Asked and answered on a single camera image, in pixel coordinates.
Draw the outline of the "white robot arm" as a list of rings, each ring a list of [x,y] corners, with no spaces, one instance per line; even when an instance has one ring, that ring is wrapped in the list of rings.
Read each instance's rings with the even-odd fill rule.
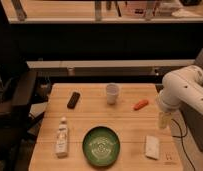
[[[185,102],[203,116],[203,70],[196,65],[190,65],[173,70],[164,75],[163,89],[156,97],[160,109],[158,125],[165,129],[171,114],[177,111]]]

